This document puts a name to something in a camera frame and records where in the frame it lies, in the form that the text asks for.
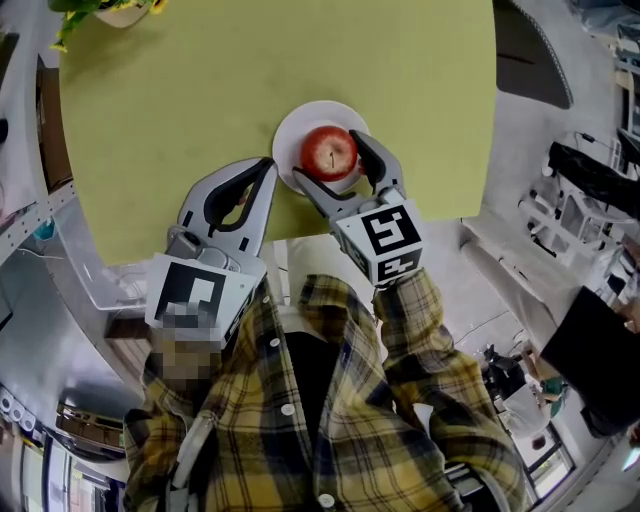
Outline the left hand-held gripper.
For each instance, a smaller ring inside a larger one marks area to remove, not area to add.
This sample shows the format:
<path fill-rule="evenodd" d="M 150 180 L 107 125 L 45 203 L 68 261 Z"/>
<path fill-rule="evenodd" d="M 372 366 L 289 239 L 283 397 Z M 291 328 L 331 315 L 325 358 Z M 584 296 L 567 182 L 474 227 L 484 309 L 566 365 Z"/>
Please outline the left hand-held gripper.
<path fill-rule="evenodd" d="M 270 157 L 196 182 L 147 271 L 145 322 L 177 341 L 225 346 L 266 276 L 259 258 L 278 178 Z"/>

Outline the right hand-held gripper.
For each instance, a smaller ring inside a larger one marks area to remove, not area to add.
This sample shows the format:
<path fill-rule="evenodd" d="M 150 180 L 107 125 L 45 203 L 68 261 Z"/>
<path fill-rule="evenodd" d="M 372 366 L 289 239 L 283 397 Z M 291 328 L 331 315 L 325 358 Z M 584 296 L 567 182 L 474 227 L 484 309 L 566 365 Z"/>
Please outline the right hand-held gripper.
<path fill-rule="evenodd" d="M 373 286 L 384 288 L 421 267 L 419 212 L 415 202 L 404 197 L 399 160 L 372 136 L 358 130 L 349 134 L 376 196 L 338 194 L 301 168 L 294 168 L 292 174 L 306 197 L 330 220 L 341 250 Z"/>

